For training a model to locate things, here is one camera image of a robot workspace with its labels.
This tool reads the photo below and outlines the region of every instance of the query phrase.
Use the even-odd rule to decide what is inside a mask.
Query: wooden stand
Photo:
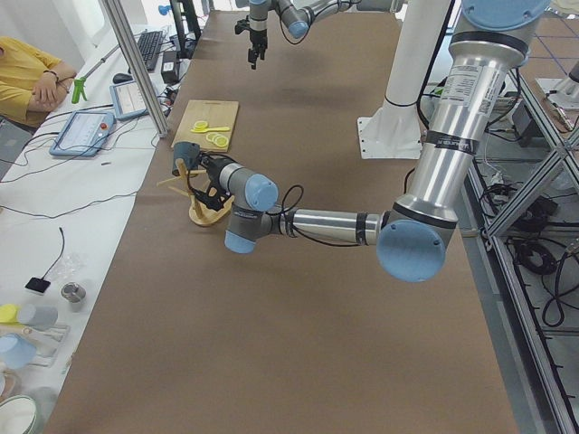
[[[183,180],[185,183],[185,190],[181,190],[180,188],[174,187],[173,185],[169,185],[167,188],[182,194],[184,196],[188,196],[191,200],[191,206],[189,207],[189,218],[198,226],[207,227],[213,224],[216,224],[220,221],[223,217],[225,217],[229,211],[232,209],[233,197],[231,197],[224,205],[223,208],[219,211],[210,210],[207,208],[203,203],[197,201],[195,196],[189,190],[189,183],[188,177],[195,177],[201,174],[205,174],[207,171],[204,169],[199,170],[191,170],[187,171],[185,167],[185,161],[183,158],[177,158],[175,160],[175,164],[179,171],[179,176],[175,178],[166,179],[165,181],[160,181],[157,183],[157,186],[161,186],[164,184],[173,183],[174,181]]]

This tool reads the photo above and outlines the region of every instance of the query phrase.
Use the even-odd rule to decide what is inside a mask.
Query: blue cup
[[[13,333],[0,337],[0,359],[10,369],[20,369],[36,356],[36,347]]]

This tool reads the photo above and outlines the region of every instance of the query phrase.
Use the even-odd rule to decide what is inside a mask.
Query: person's arm
[[[74,68],[64,61],[60,61],[49,70],[47,69],[34,84],[33,95],[35,102],[39,103],[41,106],[58,106],[64,99],[62,92],[57,89],[59,87],[58,84],[64,80],[73,79],[75,76],[76,71]]]
[[[54,84],[54,101],[53,102],[42,102],[38,100],[37,95],[32,95],[30,101],[28,102],[28,111],[41,111],[41,112],[51,112],[56,109],[64,101],[69,93],[69,88],[72,85],[74,78],[70,77],[68,79],[60,80],[58,83]]]

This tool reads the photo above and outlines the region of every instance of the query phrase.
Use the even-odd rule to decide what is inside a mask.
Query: computer mouse
[[[124,72],[119,72],[118,74],[115,74],[115,76],[112,78],[112,82],[115,84],[124,83],[125,81],[131,80],[133,80],[133,76],[125,74]]]

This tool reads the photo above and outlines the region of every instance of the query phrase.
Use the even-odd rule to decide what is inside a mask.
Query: yellow shirt
[[[34,84],[43,71],[60,63],[60,59],[32,45],[0,36],[0,115],[15,122],[38,127],[48,113],[27,111]]]

